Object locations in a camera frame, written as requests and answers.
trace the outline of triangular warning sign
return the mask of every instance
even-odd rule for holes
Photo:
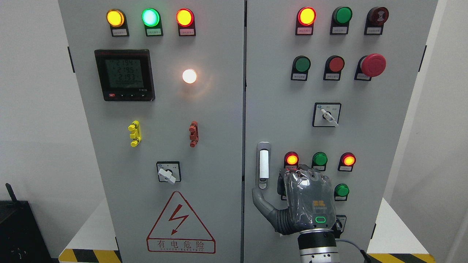
[[[146,244],[150,252],[216,253],[216,241],[179,191],[172,193]]]

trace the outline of digital power meter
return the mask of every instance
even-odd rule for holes
[[[153,72],[148,49],[94,51],[105,101],[154,100]]]

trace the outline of robotic hand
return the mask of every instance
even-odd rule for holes
[[[283,235],[300,233],[301,262],[339,263],[335,236],[331,231],[336,210],[330,179],[306,165],[299,165],[298,170],[282,169],[278,192],[286,194],[288,208],[278,210],[273,207],[257,187],[252,189],[254,205],[276,232]]]

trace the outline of lightning bolt symbol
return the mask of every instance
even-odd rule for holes
[[[177,219],[182,219],[182,221],[180,221],[179,225],[175,228],[175,229],[172,229],[172,233],[171,235],[174,235],[175,233],[177,233],[177,229],[179,228],[179,226],[187,219],[187,217],[189,217],[189,215],[184,215],[184,216],[180,216],[180,217],[174,217],[177,212],[179,212],[179,210],[182,208],[182,205],[179,204],[177,206],[177,208],[174,210],[174,213],[172,213],[171,217],[169,218],[169,221],[173,221],[173,220],[177,220]]]

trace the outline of white indicator light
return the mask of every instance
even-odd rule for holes
[[[182,73],[182,79],[186,83],[192,84],[193,82],[195,82],[197,80],[197,73],[195,72],[195,70],[193,70],[191,68],[186,69]]]

